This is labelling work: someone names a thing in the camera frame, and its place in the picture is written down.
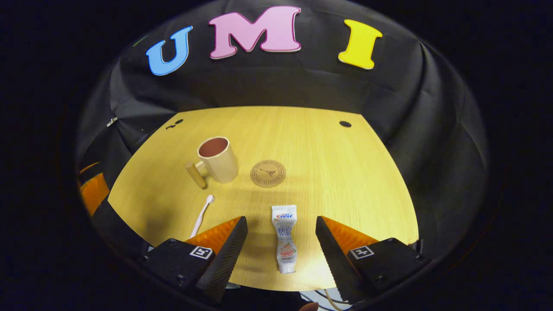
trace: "mug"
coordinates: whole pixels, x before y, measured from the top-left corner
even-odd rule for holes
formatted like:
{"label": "mug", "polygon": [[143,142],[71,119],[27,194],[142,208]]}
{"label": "mug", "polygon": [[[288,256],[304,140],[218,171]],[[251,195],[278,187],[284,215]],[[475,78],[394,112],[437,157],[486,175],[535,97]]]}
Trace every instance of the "mug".
{"label": "mug", "polygon": [[205,165],[209,175],[218,183],[231,182],[238,176],[238,162],[232,152],[231,142],[223,136],[211,137],[200,144],[197,150],[200,162],[188,162],[186,170],[200,188],[207,184],[198,169]]}

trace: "table surface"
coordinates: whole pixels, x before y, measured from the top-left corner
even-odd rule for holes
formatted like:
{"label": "table surface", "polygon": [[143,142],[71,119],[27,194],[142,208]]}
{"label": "table surface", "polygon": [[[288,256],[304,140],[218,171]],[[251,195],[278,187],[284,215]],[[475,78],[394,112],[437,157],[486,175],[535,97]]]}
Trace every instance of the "table surface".
{"label": "table surface", "polygon": [[[184,165],[197,162],[199,144],[213,136],[229,139],[239,173],[226,184],[207,177],[207,189],[200,189]],[[267,159],[286,168],[285,180],[272,188],[250,179],[253,166]],[[248,236],[230,279],[244,286],[277,291],[335,287],[315,235],[319,215],[378,240],[395,237],[407,244],[419,238],[401,174],[367,121],[355,113],[279,106],[177,113],[133,155],[108,201],[138,235],[157,246],[169,238],[187,240],[209,194],[215,202],[199,232],[234,217],[247,218]],[[292,231],[298,263],[295,273],[280,274],[271,206],[291,204],[298,206]]]}

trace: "toothbrush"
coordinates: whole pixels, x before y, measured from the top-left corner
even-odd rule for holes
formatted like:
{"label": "toothbrush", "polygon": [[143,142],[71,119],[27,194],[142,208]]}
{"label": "toothbrush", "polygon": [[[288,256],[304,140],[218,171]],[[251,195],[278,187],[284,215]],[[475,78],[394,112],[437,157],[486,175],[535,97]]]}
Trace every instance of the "toothbrush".
{"label": "toothbrush", "polygon": [[211,194],[208,195],[207,199],[206,199],[206,205],[204,205],[204,208],[202,209],[202,211],[198,215],[198,219],[196,219],[196,224],[194,225],[194,229],[192,229],[192,233],[190,234],[189,239],[195,237],[198,234],[198,230],[200,229],[200,226],[202,224],[202,220],[204,219],[204,213],[207,209],[207,206],[210,205],[213,202],[215,202],[215,197]]}

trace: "coaster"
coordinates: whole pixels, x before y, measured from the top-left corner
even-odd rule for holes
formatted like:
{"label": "coaster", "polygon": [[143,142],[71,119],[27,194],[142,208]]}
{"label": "coaster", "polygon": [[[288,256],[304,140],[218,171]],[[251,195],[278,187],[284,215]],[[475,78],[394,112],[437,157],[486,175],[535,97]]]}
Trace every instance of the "coaster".
{"label": "coaster", "polygon": [[284,166],[274,160],[265,160],[257,163],[250,174],[254,184],[261,187],[274,187],[286,177]]}

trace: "white toothpaste tube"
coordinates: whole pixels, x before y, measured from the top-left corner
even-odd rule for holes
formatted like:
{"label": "white toothpaste tube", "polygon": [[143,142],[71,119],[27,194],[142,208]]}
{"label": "white toothpaste tube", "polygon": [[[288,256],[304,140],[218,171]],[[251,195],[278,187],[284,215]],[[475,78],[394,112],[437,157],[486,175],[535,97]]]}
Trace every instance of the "white toothpaste tube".
{"label": "white toothpaste tube", "polygon": [[272,222],[278,239],[276,261],[280,273],[296,272],[298,249],[292,241],[292,228],[297,220],[295,205],[273,205]]}

